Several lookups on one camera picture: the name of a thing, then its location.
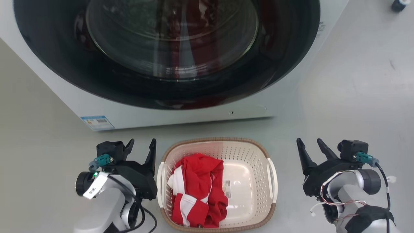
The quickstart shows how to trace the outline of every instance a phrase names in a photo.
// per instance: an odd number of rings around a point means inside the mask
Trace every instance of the floor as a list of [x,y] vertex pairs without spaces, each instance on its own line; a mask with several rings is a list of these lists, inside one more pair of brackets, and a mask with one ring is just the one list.
[[[351,0],[298,86],[298,103],[280,117],[247,121],[161,126],[92,132],[0,40],[0,231],[71,232],[91,202],[78,197],[74,183],[103,141],[135,139],[130,159],[144,162],[152,138],[157,163],[172,144],[192,138],[228,136],[260,142],[275,163],[279,182],[276,211],[270,222],[251,232],[332,233],[323,215],[309,209],[295,145],[301,137],[316,163],[324,161],[316,139],[332,149],[342,139],[369,143],[391,184],[391,211],[401,232],[411,232],[414,192],[414,6],[390,12],[392,0]],[[384,187],[375,195],[386,205]],[[174,232],[157,201],[144,206],[158,219],[155,232]],[[137,232],[152,227],[148,220]]]

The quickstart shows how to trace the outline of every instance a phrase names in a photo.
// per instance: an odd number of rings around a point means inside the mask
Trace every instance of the laundry basket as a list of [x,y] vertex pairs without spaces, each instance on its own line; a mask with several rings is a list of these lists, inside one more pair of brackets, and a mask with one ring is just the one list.
[[[219,228],[190,228],[171,220],[172,189],[167,180],[185,156],[202,153],[224,161],[223,189],[229,198],[227,217]],[[161,214],[174,229],[186,232],[231,232],[265,225],[274,213],[277,176],[266,150],[244,138],[202,138],[179,142],[162,158],[157,174],[157,199]]]

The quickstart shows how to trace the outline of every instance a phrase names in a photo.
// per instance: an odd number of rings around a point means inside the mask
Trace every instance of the teal connector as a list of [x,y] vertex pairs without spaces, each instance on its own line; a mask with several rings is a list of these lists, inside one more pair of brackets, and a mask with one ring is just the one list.
[[89,170],[96,171],[98,168],[105,166],[112,162],[112,158],[108,154],[103,154],[89,163]]
[[375,164],[380,163],[380,161],[378,159],[374,158],[371,155],[365,154],[363,152],[356,153],[356,155],[354,155],[354,159],[358,162],[361,162],[361,163],[367,163],[371,167],[377,167],[377,165],[375,165]]

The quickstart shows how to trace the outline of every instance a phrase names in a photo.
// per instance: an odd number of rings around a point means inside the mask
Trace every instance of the white basket handle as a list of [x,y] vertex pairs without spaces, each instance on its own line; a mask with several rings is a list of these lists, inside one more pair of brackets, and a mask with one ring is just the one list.
[[267,158],[267,160],[269,161],[269,166],[266,166],[266,167],[267,167],[267,173],[269,175],[269,184],[271,185],[271,187],[270,187],[271,197],[270,198],[273,198],[273,203],[276,203],[276,200],[277,200],[277,175],[276,175],[276,169],[274,167],[274,164],[273,164],[272,160],[270,158]]
[[158,167],[158,172],[157,172],[157,175],[156,175],[156,188],[158,189],[158,192],[156,193],[156,198],[158,200],[158,205],[159,205],[160,208],[164,207],[162,202],[165,200],[165,193],[162,192],[163,186],[162,186],[162,183],[161,183],[162,174],[163,174],[164,169],[165,169],[164,168],[164,162],[161,162],[161,164]]

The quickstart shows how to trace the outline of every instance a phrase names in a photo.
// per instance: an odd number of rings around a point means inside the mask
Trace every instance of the red and white garment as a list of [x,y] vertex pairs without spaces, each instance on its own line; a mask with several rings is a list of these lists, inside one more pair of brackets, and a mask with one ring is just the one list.
[[189,227],[218,228],[229,204],[222,190],[223,161],[194,154],[175,167],[167,182],[175,196],[172,221]]

